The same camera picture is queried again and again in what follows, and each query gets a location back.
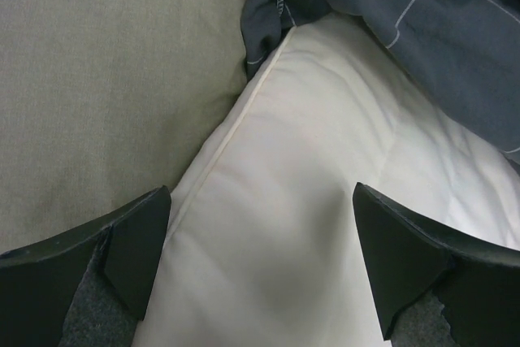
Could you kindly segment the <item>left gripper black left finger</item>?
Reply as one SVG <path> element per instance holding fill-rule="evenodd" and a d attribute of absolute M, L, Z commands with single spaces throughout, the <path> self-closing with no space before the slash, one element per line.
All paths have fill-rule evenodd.
<path fill-rule="evenodd" d="M 167 187 L 1 256 L 3 346 L 129 346 L 171 210 Z"/>

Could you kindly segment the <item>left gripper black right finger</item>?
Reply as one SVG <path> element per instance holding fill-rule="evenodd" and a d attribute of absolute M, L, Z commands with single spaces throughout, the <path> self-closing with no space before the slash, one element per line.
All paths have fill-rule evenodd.
<path fill-rule="evenodd" d="M 353 208 L 382 336 L 394 346 L 517 346 L 519 252 L 357 184 Z"/>

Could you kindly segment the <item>cream pillow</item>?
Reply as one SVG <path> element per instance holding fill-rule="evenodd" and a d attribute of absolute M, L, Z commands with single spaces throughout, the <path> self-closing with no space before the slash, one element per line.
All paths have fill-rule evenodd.
<path fill-rule="evenodd" d="M 519 247 L 519 177 L 358 19 L 294 28 L 172 192 L 136 346 L 381 346 L 353 213 L 367 184 Z"/>

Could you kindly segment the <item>dark grey plaid pillowcase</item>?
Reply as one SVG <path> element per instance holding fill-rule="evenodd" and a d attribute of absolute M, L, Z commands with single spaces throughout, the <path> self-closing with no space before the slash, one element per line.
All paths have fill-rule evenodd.
<path fill-rule="evenodd" d="M 246 0 L 247 77 L 332 12 L 361 18 L 448 117 L 519 160 L 519 0 Z"/>

